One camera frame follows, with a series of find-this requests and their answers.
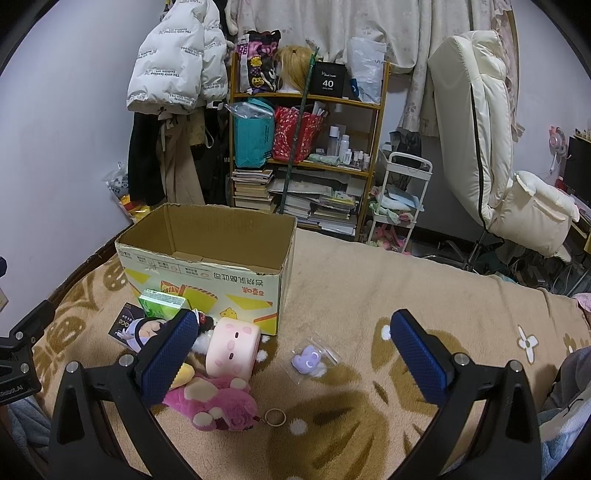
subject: white puffer jacket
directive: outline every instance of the white puffer jacket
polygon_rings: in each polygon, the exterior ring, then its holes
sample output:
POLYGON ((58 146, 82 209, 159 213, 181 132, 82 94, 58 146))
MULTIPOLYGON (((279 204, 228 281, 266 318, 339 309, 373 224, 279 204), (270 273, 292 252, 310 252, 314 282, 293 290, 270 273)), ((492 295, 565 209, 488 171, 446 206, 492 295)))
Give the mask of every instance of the white puffer jacket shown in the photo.
POLYGON ((225 55, 226 40, 213 0, 177 0, 139 48, 127 108, 187 115, 224 100, 225 55))

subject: beige fleece blanket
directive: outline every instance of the beige fleece blanket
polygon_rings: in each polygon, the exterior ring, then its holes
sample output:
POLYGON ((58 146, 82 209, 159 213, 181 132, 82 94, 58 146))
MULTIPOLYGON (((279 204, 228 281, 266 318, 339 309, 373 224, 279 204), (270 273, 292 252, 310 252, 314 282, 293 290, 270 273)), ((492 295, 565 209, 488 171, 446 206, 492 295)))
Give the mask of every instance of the beige fleece blanket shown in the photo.
MULTIPOLYGON (((251 380, 260 412, 281 408, 286 424, 204 433, 170 408, 155 412, 206 480, 387 478, 436 412, 387 339, 384 327, 397 309, 407 308, 449 350, 467 352, 478 363, 521 361, 538 407, 566 355, 589 344, 583 313, 566 297, 314 232, 298 230, 295 242, 279 334, 262 339, 251 380), (290 360, 305 326, 343 362, 295 385, 281 364, 290 360)), ((107 331, 126 301, 135 300, 112 258, 59 306, 34 348, 43 385, 39 399, 49 415, 69 361, 106 365, 123 351, 107 331)), ((108 412, 130 464, 145 471, 113 405, 108 412)), ((466 447, 478 413, 473 411, 458 451, 466 447)))

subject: strawberry bear plush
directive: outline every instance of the strawberry bear plush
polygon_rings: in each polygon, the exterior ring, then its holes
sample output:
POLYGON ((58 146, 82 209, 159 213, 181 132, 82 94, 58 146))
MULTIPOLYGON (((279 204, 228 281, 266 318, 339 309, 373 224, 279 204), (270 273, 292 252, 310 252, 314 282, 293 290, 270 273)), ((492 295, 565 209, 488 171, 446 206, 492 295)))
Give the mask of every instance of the strawberry bear plush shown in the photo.
POLYGON ((242 378, 208 378, 195 373, 182 387, 170 390, 164 404, 186 416, 197 430, 248 430, 260 420, 258 407, 242 378))

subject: chair backrest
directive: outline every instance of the chair backrest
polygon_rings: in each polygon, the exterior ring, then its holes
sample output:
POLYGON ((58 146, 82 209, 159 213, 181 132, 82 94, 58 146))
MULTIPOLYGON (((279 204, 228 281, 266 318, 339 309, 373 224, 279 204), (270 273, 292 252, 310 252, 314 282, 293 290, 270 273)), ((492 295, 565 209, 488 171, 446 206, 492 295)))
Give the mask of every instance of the chair backrest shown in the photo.
POLYGON ((428 65, 447 182, 472 218, 488 227, 513 163, 500 40, 494 31, 450 37, 428 65))

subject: pink cylindrical squishy toy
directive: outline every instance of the pink cylindrical squishy toy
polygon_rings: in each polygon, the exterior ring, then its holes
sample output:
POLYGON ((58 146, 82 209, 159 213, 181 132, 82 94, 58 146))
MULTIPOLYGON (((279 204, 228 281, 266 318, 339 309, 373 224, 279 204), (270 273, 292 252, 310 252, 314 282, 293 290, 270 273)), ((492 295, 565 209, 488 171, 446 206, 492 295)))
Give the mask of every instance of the pink cylindrical squishy toy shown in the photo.
POLYGON ((253 324, 222 318, 213 330, 205 357, 210 377, 231 375, 249 381, 258 350, 261 329, 253 324))

